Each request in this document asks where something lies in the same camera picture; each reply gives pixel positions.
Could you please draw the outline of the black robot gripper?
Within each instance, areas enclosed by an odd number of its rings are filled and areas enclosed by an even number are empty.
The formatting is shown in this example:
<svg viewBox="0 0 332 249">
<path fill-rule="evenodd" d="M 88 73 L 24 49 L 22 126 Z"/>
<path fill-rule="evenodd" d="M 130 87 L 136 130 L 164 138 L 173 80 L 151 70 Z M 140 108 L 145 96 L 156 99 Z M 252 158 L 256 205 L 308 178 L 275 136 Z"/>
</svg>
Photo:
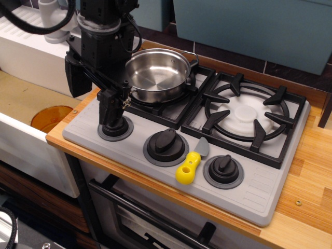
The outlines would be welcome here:
<svg viewBox="0 0 332 249">
<path fill-rule="evenodd" d="M 139 44 L 133 48 L 134 33 L 140 31 L 132 15 L 123 15 L 108 24 L 97 23 L 82 15 L 77 21 L 81 38 L 67 38 L 70 50 L 65 56 L 67 83 L 74 98 L 92 90 L 92 80 L 84 68 L 104 72 L 111 65 L 126 63 L 142 44 L 139 37 Z M 110 128 L 120 125 L 125 108 L 130 106 L 131 88 L 129 81 L 124 80 L 120 86 L 99 91 L 99 124 Z"/>
</svg>

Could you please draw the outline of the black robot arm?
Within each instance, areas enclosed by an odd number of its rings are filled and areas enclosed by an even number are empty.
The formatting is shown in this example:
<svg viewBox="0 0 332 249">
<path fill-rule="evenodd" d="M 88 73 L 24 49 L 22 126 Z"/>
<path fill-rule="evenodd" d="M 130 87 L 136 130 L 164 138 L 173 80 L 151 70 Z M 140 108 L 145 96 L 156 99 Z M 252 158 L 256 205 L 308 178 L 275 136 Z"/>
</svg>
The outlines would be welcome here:
<svg viewBox="0 0 332 249">
<path fill-rule="evenodd" d="M 129 102 L 130 78 L 126 63 L 138 27 L 130 12 L 137 1 L 81 1 L 77 21 L 81 37 L 69 36 L 65 72 L 73 97 L 100 88 L 99 124 L 108 135 L 124 133 L 129 124 L 123 118 Z"/>
</svg>

